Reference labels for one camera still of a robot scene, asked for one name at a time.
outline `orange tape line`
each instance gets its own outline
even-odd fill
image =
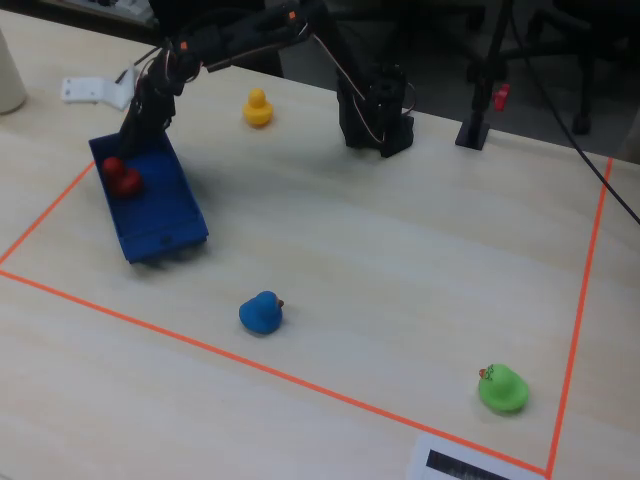
[[[15,252],[18,247],[20,245],[22,245],[24,243],[24,241],[27,239],[27,237],[29,235],[31,235],[33,233],[33,231],[38,228],[38,226],[44,221],[45,218],[47,218],[49,216],[49,214],[60,204],[60,202],[62,202],[62,200],[64,200],[64,198],[69,195],[69,192],[71,192],[71,190],[73,190],[75,188],[76,185],[78,185],[78,183],[80,183],[80,180],[82,180],[84,178],[84,176],[89,172],[89,170],[91,170],[91,167],[93,167],[94,163],[91,162],[89,165],[87,165],[84,170],[82,172],[80,172],[80,175],[78,175],[73,182],[71,182],[71,185],[69,185],[67,188],[64,189],[64,192],[62,192],[60,194],[60,196],[58,198],[55,199],[55,201],[49,205],[49,208],[47,208],[42,215],[40,215],[35,222],[33,222],[31,224],[31,226],[29,228],[27,228],[27,231],[24,232],[20,238],[18,238],[18,240],[15,241],[15,243],[13,245],[11,245],[11,247],[9,247],[9,250],[7,250],[5,252],[4,255],[2,255],[2,257],[0,257],[0,265],[2,265],[7,258],[9,258],[13,252]]]
[[[611,169],[613,167],[613,158],[609,158],[607,162],[607,170],[604,178],[609,181]],[[553,468],[556,463],[558,454],[558,443],[560,442],[560,434],[562,433],[562,423],[567,410],[567,401],[569,400],[569,389],[571,388],[571,376],[573,375],[573,366],[576,361],[576,353],[578,352],[578,342],[580,340],[580,330],[582,329],[582,316],[584,314],[584,304],[587,300],[587,292],[589,290],[589,278],[591,277],[591,266],[593,265],[593,256],[596,251],[596,243],[598,241],[598,232],[600,231],[600,221],[602,220],[602,210],[604,209],[604,201],[607,198],[607,188],[602,185],[600,189],[600,199],[598,200],[598,208],[596,217],[593,221],[593,229],[591,230],[591,241],[589,242],[589,250],[587,260],[584,266],[584,275],[582,276],[582,288],[580,289],[580,298],[578,299],[578,309],[576,310],[576,323],[573,327],[573,336],[571,337],[571,348],[569,349],[569,359],[567,360],[567,369],[564,374],[564,384],[562,385],[562,396],[560,397],[560,406],[558,407],[558,416],[553,429],[553,439],[551,440],[551,450],[549,452],[549,460],[547,461],[547,469],[545,477],[551,479]]]
[[[408,418],[402,417],[400,415],[396,415],[395,413],[391,413],[388,412],[386,410],[383,410],[381,408],[378,407],[374,407],[372,405],[369,405],[367,403],[361,402],[359,400],[356,400],[354,398],[351,397],[347,397],[346,395],[342,395],[341,393],[338,392],[334,392],[333,390],[329,390],[328,388],[324,388],[321,387],[319,385],[315,385],[313,383],[307,382],[306,380],[302,380],[301,378],[298,377],[294,377],[293,375],[289,375],[288,373],[284,373],[281,372],[280,370],[276,370],[275,368],[271,368],[267,365],[262,365],[258,362],[254,362],[253,360],[249,360],[248,358],[244,358],[241,357],[240,355],[236,355],[235,353],[231,353],[228,352],[226,350],[222,350],[221,348],[218,347],[214,347],[212,345],[209,345],[207,343],[201,342],[199,340],[195,340],[193,338],[187,337],[185,335],[182,335],[180,333],[176,333],[173,332],[171,330],[167,330],[166,328],[162,328],[162,327],[158,327],[157,325],[153,325],[151,323],[147,323],[144,322],[142,320],[138,320],[137,318],[133,318],[130,317],[129,315],[124,315],[122,313],[116,312],[114,310],[111,310],[109,308],[106,307],[101,307],[100,305],[96,305],[95,303],[89,302],[87,300],[83,300],[81,298],[75,297],[73,295],[70,295],[68,293],[62,292],[60,290],[56,290],[52,287],[48,287],[46,285],[43,285],[41,283],[38,282],[34,282],[33,280],[29,280],[27,278],[23,278],[20,277],[18,275],[14,275],[12,273],[9,272],[5,272],[0,270],[0,276],[3,276],[5,278],[11,279],[11,280],[15,280],[17,282],[20,282],[22,284],[25,285],[29,285],[30,287],[34,287],[37,288],[39,290],[42,290],[44,292],[50,293],[52,295],[56,295],[60,298],[64,298],[65,300],[69,300],[71,302],[74,302],[78,305],[82,305],[85,306],[87,308],[91,308],[93,310],[96,310],[98,312],[104,313],[106,315],[118,318],[120,320],[123,320],[125,322],[128,323],[132,323],[133,325],[137,325],[138,327],[142,327],[145,328],[147,330],[151,330],[152,332],[158,333],[160,335],[164,335],[170,338],[173,338],[175,340],[179,340],[181,342],[187,343],[189,345],[192,345],[194,347],[198,347],[201,348],[203,350],[206,350],[208,352],[211,353],[215,353],[216,355],[220,355],[222,357],[228,358],[229,360],[233,360],[234,362],[238,362],[238,363],[242,363],[243,365],[247,365],[248,367],[251,368],[255,368],[256,370],[260,370],[262,372],[268,373],[270,375],[273,375],[275,377],[281,378],[283,380],[286,380],[288,382],[291,383],[295,383],[296,385],[299,385],[301,387],[307,388],[309,390],[313,390],[314,392],[317,393],[321,393],[323,395],[326,395],[328,397],[334,398],[336,400],[340,400],[341,402],[344,403],[348,403],[349,405],[353,405],[354,407],[358,407],[361,408],[362,410],[366,410],[368,412],[374,413],[376,415],[380,415],[382,417],[388,418],[390,420],[396,421],[398,423],[402,423],[404,425],[407,425],[409,427],[413,427],[415,429],[418,430],[422,430],[423,432],[427,432],[433,435],[437,435],[438,437],[441,438],[445,438],[447,440],[450,440],[452,442],[458,443],[460,445],[463,445],[465,447],[471,448],[473,450],[476,450],[478,452],[484,453],[486,455],[490,455],[492,457],[498,458],[500,460],[503,460],[505,462],[508,462],[512,465],[515,465],[517,467],[523,468],[525,470],[540,474],[540,475],[544,475],[545,471],[544,469],[540,468],[540,467],[535,467],[533,465],[530,465],[528,463],[523,462],[522,460],[518,460],[517,458],[513,458],[510,457],[508,455],[505,455],[504,453],[500,453],[496,450],[492,450],[490,448],[487,447],[483,447],[482,445],[478,445],[477,443],[473,443],[470,442],[468,440],[465,440],[463,438],[457,437],[455,435],[451,435],[450,433],[446,433],[443,432],[441,430],[437,430],[435,428],[431,428],[427,425],[424,425],[422,423],[418,423],[415,422],[413,420],[410,420]]]

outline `blue plastic tray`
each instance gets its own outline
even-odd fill
[[[126,160],[144,179],[144,191],[130,199],[111,196],[102,162],[115,155],[118,135],[89,141],[118,240],[130,263],[149,260],[205,242],[209,231],[166,134],[144,153]]]

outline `small red part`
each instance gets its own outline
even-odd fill
[[[118,157],[109,157],[102,162],[102,175],[108,180],[113,181],[122,178],[127,173],[127,167]]]
[[[135,168],[128,168],[124,177],[116,178],[110,184],[111,194],[118,198],[131,198],[143,189],[142,175]]]
[[[504,108],[507,105],[507,98],[509,98],[509,91],[511,85],[505,83],[500,87],[496,93],[493,94],[493,103],[495,104],[496,112],[504,112]]]

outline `white bracket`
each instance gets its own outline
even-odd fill
[[[60,97],[65,103],[103,102],[122,111],[133,98],[135,79],[133,66],[129,67],[120,83],[103,77],[67,77],[62,80]]]

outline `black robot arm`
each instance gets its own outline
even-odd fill
[[[302,0],[266,9],[224,28],[204,26],[168,40],[146,73],[141,72],[120,129],[119,156],[135,155],[164,132],[176,114],[175,97],[201,68],[214,72],[309,38],[337,66],[340,126],[347,146],[375,148],[383,157],[408,148],[413,143],[413,118],[402,111],[404,74],[398,66],[360,68],[324,2]]]

